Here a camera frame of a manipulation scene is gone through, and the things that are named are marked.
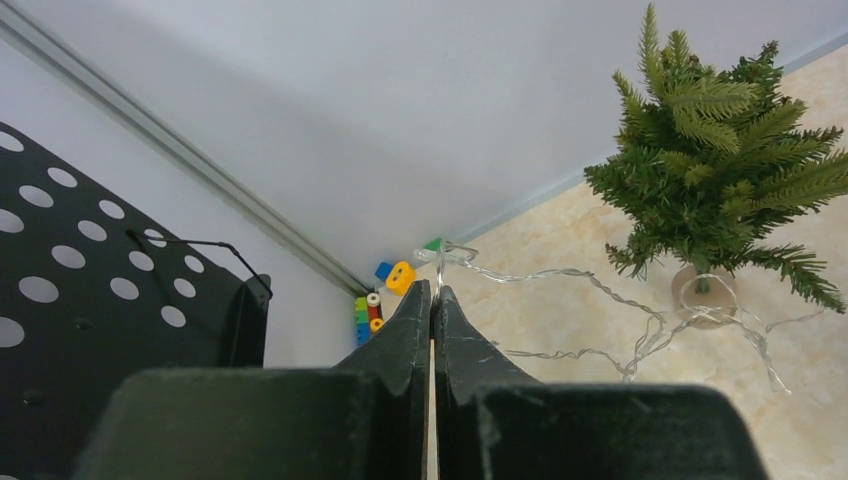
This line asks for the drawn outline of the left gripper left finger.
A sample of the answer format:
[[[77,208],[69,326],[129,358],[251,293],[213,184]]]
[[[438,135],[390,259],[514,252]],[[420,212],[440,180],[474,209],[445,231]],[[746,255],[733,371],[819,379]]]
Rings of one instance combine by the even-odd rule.
[[[323,369],[158,369],[112,395],[77,479],[423,479],[431,287]]]

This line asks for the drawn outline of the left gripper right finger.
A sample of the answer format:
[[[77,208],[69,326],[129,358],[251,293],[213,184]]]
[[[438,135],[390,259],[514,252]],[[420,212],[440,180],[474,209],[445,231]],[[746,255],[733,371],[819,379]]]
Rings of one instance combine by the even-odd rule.
[[[443,479],[767,477],[745,422],[717,390],[541,382],[471,325],[449,287],[433,329]]]

